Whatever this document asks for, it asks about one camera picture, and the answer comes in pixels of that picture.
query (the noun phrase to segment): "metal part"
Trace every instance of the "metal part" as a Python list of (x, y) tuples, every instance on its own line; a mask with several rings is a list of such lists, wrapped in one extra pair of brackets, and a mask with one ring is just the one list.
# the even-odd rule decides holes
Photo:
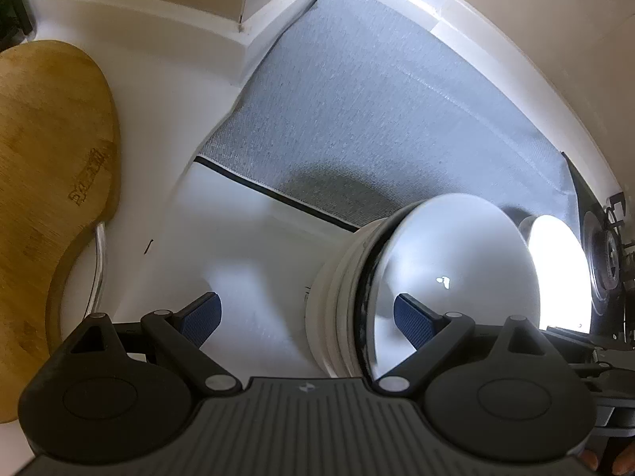
[(373, 276), (379, 264), (380, 252), (383, 247), (391, 238), (393, 232), (399, 226), (399, 223), (419, 204), (420, 202), (415, 202), (407, 205), (386, 219), (373, 234), (372, 248), (367, 253), (364, 253), (365, 259), (363, 256), (363, 259), (360, 260), (361, 271), (355, 281), (357, 290), (355, 292), (355, 305), (353, 309), (353, 335), (355, 340), (355, 354), (360, 363), (362, 377), (367, 383), (372, 383), (374, 379), (366, 343), (366, 318), (368, 316), (368, 304), (370, 302)]
[(587, 343), (588, 345), (593, 346), (594, 349), (612, 349), (615, 351), (632, 351), (633, 348), (629, 345), (625, 344), (623, 341), (619, 341), (617, 335), (613, 335), (613, 339), (609, 339), (605, 336), (600, 336), (597, 334), (588, 334), (585, 332), (572, 331), (570, 329), (563, 329), (561, 327), (547, 327), (547, 332), (554, 332), (560, 334), (562, 336), (567, 336), (569, 338), (575, 338), (576, 340), (580, 340), (581, 342)]
[(99, 309), (104, 292), (104, 273), (106, 271), (106, 224), (104, 222), (99, 222), (94, 228), (94, 244), (97, 260), (94, 265), (93, 288), (90, 291), (84, 318)]
[(386, 376), (379, 380), (379, 387), (387, 392), (403, 392), (410, 386), (410, 382), (401, 376)]
[(597, 249), (596, 263), (603, 264), (599, 270), (602, 286), (614, 290), (620, 283), (620, 249), (615, 232), (608, 230), (598, 235)]
[(210, 390), (231, 390), (236, 386), (236, 378), (228, 374), (214, 374), (205, 380), (205, 386)]
[(611, 368), (608, 363), (569, 363), (569, 368), (580, 378), (597, 378)]
[(614, 411), (615, 406), (596, 406), (596, 427), (606, 427)]
[(593, 428), (593, 434), (601, 437), (628, 438), (635, 436), (635, 428)]
[(617, 213), (615, 213), (615, 206), (620, 204), (621, 206), (621, 217), (626, 217), (626, 197), (624, 196), (624, 192), (620, 192), (615, 195), (611, 195), (606, 199), (606, 208), (604, 210), (606, 216), (606, 225), (611, 227), (612, 230), (615, 231), (619, 238), (619, 243), (622, 248), (622, 251), (625, 249), (630, 249), (635, 246), (635, 242), (630, 242), (625, 244), (622, 239), (622, 233), (620, 232), (620, 228), (624, 225), (623, 219), (617, 219)]
[(622, 258), (622, 280), (627, 291), (635, 290), (635, 252), (629, 252)]
[(593, 308), (598, 315), (604, 315), (608, 305), (609, 293), (602, 284), (599, 274), (601, 267), (596, 263), (596, 243), (598, 235), (602, 233), (602, 225), (592, 211), (587, 211), (582, 224), (582, 248), (587, 256), (591, 273), (591, 290), (593, 293)]
[(597, 350), (595, 361), (609, 363), (614, 369), (635, 370), (635, 351)]

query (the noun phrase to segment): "metal screw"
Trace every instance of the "metal screw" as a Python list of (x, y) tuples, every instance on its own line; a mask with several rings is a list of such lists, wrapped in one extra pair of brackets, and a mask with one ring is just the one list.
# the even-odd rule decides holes
[(410, 382), (401, 376), (386, 376), (379, 380), (379, 388), (387, 392), (403, 392), (410, 386)]
[(205, 386), (210, 390), (230, 390), (236, 386), (236, 378), (227, 374), (215, 374), (205, 380)]

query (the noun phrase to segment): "wooden cutting board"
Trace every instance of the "wooden cutting board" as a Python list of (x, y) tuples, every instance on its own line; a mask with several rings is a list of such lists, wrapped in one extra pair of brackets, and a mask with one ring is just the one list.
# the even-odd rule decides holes
[(60, 343), (75, 259), (119, 200), (119, 127), (110, 89), (59, 41), (0, 53), (0, 422)]

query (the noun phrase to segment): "gray mat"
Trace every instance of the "gray mat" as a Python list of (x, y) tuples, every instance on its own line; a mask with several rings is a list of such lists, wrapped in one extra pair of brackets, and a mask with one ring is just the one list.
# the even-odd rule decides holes
[(580, 230), (560, 152), (468, 62), (375, 0), (318, 0), (200, 154), (358, 226), (462, 192), (516, 222), (552, 214)]

